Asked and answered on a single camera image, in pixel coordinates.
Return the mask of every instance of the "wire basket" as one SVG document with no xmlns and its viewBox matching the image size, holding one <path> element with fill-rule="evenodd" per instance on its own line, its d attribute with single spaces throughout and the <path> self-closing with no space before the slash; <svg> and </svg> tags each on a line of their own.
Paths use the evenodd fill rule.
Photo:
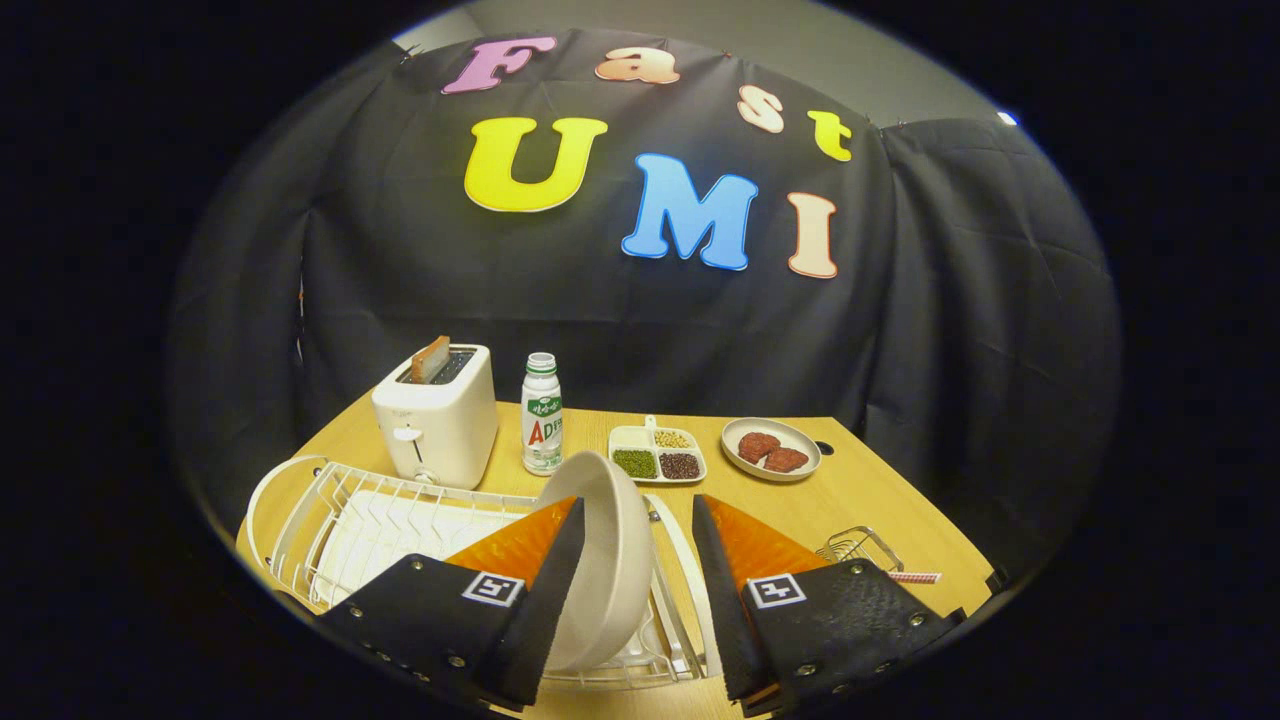
<svg viewBox="0 0 1280 720">
<path fill-rule="evenodd" d="M 900 583 L 933 584 L 942 579 L 941 573 L 906 573 L 902 559 L 893 552 L 876 530 L 867 525 L 856 525 L 847 530 L 841 530 L 829 538 L 827 544 L 814 552 L 827 562 L 844 562 L 854 557 L 861 557 L 876 564 L 877 568 L 888 573 L 888 577 Z"/>
<path fill-rule="evenodd" d="M 292 507 L 270 553 L 253 538 L 253 507 L 262 488 L 294 459 L 273 470 L 250 503 L 250 546 L 262 566 L 312 612 L 323 614 L 408 553 L 443 560 L 527 514 L 536 498 L 463 491 L 406 480 L 325 461 Z M 684 543 L 675 518 L 645 495 L 653 524 L 669 525 L 672 542 Z M 654 552 L 649 606 L 627 644 L 608 662 L 580 673 L 547 673 L 543 687 L 618 691 L 667 685 L 719 673 L 701 577 L 681 557 L 684 579 L 695 600 L 698 624 L 714 661 L 699 657 L 676 610 L 671 585 Z M 691 553 L 678 548 L 677 555 Z"/>
</svg>

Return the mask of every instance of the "white toaster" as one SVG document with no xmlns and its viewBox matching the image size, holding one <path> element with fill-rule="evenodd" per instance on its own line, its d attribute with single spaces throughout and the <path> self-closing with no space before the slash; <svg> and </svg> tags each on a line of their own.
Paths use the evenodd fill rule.
<svg viewBox="0 0 1280 720">
<path fill-rule="evenodd" d="M 480 484 L 498 434 L 488 347 L 442 336 L 387 375 L 372 400 L 396 474 L 461 489 Z"/>
</svg>

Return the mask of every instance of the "meat patty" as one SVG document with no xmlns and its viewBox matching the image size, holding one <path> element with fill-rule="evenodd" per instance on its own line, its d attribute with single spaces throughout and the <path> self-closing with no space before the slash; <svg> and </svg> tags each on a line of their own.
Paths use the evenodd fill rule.
<svg viewBox="0 0 1280 720">
<path fill-rule="evenodd" d="M 764 461 L 764 469 L 776 473 L 790 473 L 808 461 L 809 456 L 804 452 L 791 450 L 790 447 L 780 447 L 769 454 L 769 459 Z"/>
<path fill-rule="evenodd" d="M 737 441 L 737 455 L 742 460 L 755 465 L 760 457 L 773 452 L 782 446 L 782 441 L 769 433 L 746 433 Z"/>
</svg>

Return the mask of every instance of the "bottle label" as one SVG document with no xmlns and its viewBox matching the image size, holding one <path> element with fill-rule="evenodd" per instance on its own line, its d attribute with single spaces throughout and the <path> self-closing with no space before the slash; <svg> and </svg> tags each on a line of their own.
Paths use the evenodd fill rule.
<svg viewBox="0 0 1280 720">
<path fill-rule="evenodd" d="M 554 470 L 562 460 L 564 434 L 561 396 L 531 397 L 525 401 L 522 415 L 525 464 L 536 471 Z"/>
<path fill-rule="evenodd" d="M 530 398 L 529 411 L 539 418 L 550 418 L 561 411 L 561 398 L 559 396 Z"/>
</svg>

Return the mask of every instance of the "wooden table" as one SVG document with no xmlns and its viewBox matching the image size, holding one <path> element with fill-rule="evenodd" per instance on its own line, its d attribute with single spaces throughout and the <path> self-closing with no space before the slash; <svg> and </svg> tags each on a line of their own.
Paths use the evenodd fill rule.
<svg viewBox="0 0 1280 720">
<path fill-rule="evenodd" d="M 325 425 L 296 456 L 323 455 L 335 462 L 394 475 L 396 468 L 383 443 L 374 416 L 372 391 Z M 942 573 L 937 584 L 905 584 L 915 597 L 940 615 L 961 607 L 973 614 L 991 597 L 986 579 L 992 566 L 980 552 L 910 483 L 876 456 L 852 433 L 832 418 L 777 418 L 814 441 L 835 450 L 818 470 L 797 483 L 771 483 L 739 470 L 721 450 L 721 430 L 731 418 L 660 415 L 658 425 L 684 429 L 694 436 L 707 460 L 707 477 L 695 484 L 641 483 L 640 492 L 660 497 L 696 548 L 690 525 L 694 495 L 714 496 L 760 521 L 777 528 L 809 548 L 822 547 L 832 534 L 854 525 L 868 525 L 899 555 L 908 571 Z M 485 469 L 480 492 L 538 496 L 547 478 L 534 475 L 520 461 L 520 406 L 498 404 L 498 437 Z M 564 455 L 593 450 L 604 455 L 608 436 L 617 425 L 643 425 L 644 415 L 564 409 Z M 294 502 L 305 492 L 310 471 L 282 474 L 262 492 L 255 511 L 255 537 L 270 538 L 284 525 Z M 242 524 L 237 550 L 259 569 L 262 580 L 283 588 L 259 562 L 253 562 L 248 528 Z M 669 547 L 658 547 L 668 578 L 681 571 Z M 686 619 L 692 644 L 703 651 L 696 632 L 692 602 L 680 582 L 672 594 Z M 518 717 L 681 717 L 740 719 L 741 711 L 724 694 L 723 678 L 689 680 L 667 687 L 621 692 L 563 692 L 543 689 L 538 705 Z"/>
</svg>

